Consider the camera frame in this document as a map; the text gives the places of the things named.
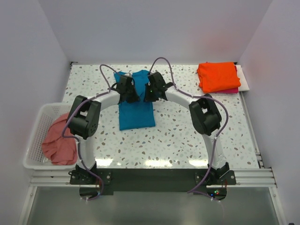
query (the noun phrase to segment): gray floor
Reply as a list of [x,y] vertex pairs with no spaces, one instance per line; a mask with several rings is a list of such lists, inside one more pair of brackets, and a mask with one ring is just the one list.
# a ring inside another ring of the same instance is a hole
[[278,225],[267,188],[231,188],[221,206],[185,193],[115,193],[86,203],[76,187],[39,188],[29,225]]

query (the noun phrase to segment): plastic basket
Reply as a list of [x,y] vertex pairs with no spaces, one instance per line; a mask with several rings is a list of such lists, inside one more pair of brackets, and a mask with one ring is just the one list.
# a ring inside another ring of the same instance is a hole
[[46,104],[40,109],[35,121],[23,165],[35,170],[70,170],[74,165],[53,165],[42,152],[42,142],[45,139],[49,127],[61,115],[71,109],[69,103]]

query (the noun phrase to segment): white wall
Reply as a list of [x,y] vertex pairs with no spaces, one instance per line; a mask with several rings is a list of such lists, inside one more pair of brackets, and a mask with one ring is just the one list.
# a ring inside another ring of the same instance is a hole
[[246,103],[264,163],[289,222],[300,224],[300,1],[274,0],[240,59]]
[[0,3],[0,223],[17,224],[29,177],[22,159],[41,105],[60,101],[68,60],[37,0]]
[[237,61],[272,0],[39,0],[72,61]]

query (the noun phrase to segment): folded blue garment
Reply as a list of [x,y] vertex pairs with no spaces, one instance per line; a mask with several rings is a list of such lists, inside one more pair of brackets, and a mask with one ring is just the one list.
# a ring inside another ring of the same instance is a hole
[[[120,77],[117,74],[114,74],[114,77],[118,82]],[[141,70],[133,73],[132,77],[135,80],[135,89],[140,101],[134,103],[125,101],[119,104],[120,130],[154,127],[153,104],[152,102],[144,102],[145,84],[149,82],[148,71]]]

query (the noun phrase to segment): speckled white surface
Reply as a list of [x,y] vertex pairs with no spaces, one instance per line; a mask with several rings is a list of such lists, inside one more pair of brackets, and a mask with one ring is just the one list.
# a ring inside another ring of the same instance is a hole
[[[149,70],[150,65],[110,65],[117,71]],[[173,65],[179,88],[203,94],[198,87],[197,65]],[[166,65],[155,65],[166,82],[171,81]],[[112,71],[104,68],[112,85]],[[98,65],[73,65],[66,87],[64,102],[72,103],[77,95],[93,96],[107,89]],[[220,136],[224,154],[231,168],[258,168],[246,117],[239,94],[212,94],[227,108],[230,118]],[[117,105],[103,110],[92,137],[99,167],[110,168],[207,168],[208,156],[202,136],[195,132],[189,111],[173,102],[153,103],[156,126],[134,130],[119,130]],[[225,113],[219,107],[223,121]]]

